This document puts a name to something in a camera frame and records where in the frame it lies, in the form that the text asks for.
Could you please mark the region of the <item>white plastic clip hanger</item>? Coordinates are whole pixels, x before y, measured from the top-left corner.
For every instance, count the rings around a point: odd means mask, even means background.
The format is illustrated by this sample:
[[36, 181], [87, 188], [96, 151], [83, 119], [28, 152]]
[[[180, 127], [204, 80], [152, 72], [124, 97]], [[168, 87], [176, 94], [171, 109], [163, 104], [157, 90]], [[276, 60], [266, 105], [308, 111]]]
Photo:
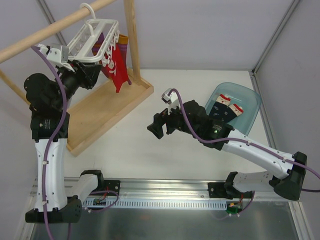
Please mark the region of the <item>white plastic clip hanger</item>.
[[[87, 3], [81, 3], [80, 8], [89, 10], [91, 18], [84, 20], [84, 25], [68, 43], [68, 60], [78, 60], [82, 63], [100, 63], [106, 66], [112, 58], [119, 40], [119, 22], [115, 19], [96, 18], [95, 11]], [[93, 55], [92, 47], [103, 33], [104, 41], [97, 53]]]

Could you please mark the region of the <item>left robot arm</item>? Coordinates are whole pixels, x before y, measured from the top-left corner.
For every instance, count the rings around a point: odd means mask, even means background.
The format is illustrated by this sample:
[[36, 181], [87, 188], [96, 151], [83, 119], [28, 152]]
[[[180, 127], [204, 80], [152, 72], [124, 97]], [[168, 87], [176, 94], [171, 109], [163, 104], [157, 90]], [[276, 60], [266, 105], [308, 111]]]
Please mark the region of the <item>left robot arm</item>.
[[31, 138], [37, 153], [37, 196], [32, 210], [25, 214], [27, 223], [77, 223], [82, 205], [93, 193], [105, 190], [100, 170], [85, 170], [66, 193], [64, 155], [69, 133], [68, 102], [78, 88], [92, 89], [98, 80], [99, 63], [70, 62], [71, 69], [54, 69], [59, 80], [50, 80], [43, 73], [34, 73], [24, 82], [26, 99], [30, 102]]

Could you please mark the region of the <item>navy santa sock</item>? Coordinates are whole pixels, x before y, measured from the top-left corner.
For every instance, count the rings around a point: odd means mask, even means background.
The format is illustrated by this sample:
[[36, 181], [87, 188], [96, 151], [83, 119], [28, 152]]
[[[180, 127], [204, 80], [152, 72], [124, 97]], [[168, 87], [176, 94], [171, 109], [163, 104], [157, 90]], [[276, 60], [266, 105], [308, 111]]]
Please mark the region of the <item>navy santa sock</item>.
[[221, 120], [225, 123], [228, 123], [243, 113], [244, 113], [243, 108], [237, 105], [236, 103], [233, 103], [229, 105], [225, 110], [222, 111]]
[[228, 96], [220, 94], [214, 102], [213, 107], [209, 112], [209, 116], [215, 119], [221, 119], [230, 102], [231, 99]]

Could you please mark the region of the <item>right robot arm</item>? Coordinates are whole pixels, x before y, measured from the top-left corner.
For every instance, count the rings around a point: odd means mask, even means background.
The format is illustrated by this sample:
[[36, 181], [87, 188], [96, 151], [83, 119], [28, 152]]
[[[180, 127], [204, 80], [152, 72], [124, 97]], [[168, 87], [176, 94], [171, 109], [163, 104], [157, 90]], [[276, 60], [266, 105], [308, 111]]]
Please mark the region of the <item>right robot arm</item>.
[[230, 172], [223, 184], [211, 187], [218, 198], [250, 198], [254, 191], [275, 192], [290, 201], [300, 198], [306, 175], [304, 153], [285, 153], [253, 141], [231, 125], [208, 116], [195, 100], [185, 102], [183, 108], [156, 113], [147, 130], [158, 139], [174, 131], [190, 134], [205, 147], [237, 155], [264, 169], [254, 173]]

